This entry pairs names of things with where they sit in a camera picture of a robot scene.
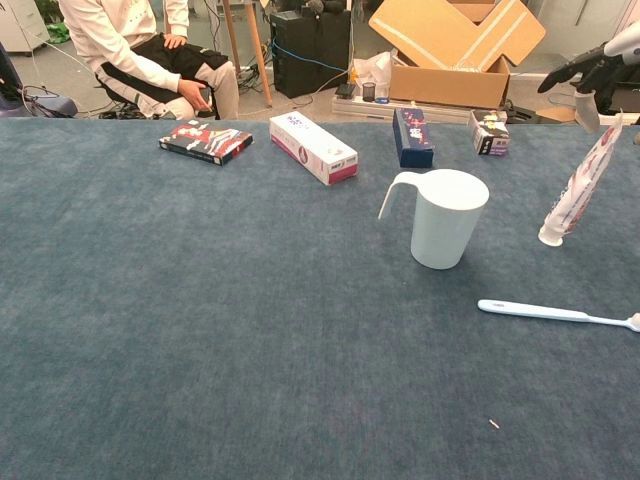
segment toothpaste box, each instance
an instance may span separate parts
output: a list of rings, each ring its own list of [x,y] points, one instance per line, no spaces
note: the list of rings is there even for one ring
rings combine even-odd
[[[471,110],[467,126],[479,155],[506,155],[509,150],[507,114],[496,110]]]
[[[300,112],[269,120],[271,140],[325,185],[358,173],[358,153]]]
[[[402,168],[432,167],[433,144],[422,110],[396,108],[393,111],[393,135]]]

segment person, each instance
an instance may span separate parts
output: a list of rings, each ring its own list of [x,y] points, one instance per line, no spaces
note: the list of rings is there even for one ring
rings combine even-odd
[[[149,0],[60,0],[71,40],[98,81],[135,103],[146,117],[188,119],[209,111],[211,87],[220,118],[238,117],[233,63],[187,43],[187,0],[165,0],[168,33],[156,32]]]

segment white toothbrush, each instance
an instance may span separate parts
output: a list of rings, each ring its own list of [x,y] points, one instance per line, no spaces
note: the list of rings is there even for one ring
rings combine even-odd
[[[540,307],[526,303],[503,302],[500,300],[478,300],[478,308],[485,312],[518,315],[520,317],[548,318],[550,320],[565,320],[568,322],[601,323],[627,327],[634,332],[640,332],[640,313],[636,313],[627,320],[613,320],[610,318],[592,317],[584,312],[562,310],[560,308]]]

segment hand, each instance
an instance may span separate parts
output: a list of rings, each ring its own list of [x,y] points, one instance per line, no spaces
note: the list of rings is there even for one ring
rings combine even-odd
[[[193,80],[180,79],[178,81],[178,93],[182,95],[191,106],[200,112],[210,112],[211,107],[204,101],[200,90],[207,88],[206,85],[200,82],[194,82]]]
[[[185,43],[187,43],[187,39],[181,35],[173,35],[172,33],[164,34],[164,46],[169,50],[181,47]]]

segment white pitcher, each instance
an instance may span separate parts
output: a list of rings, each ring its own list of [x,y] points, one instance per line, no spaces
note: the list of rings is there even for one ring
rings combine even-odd
[[[489,189],[479,178],[458,170],[402,172],[389,187],[378,219],[388,215],[400,183],[418,189],[411,254],[427,267],[454,267],[489,200]]]

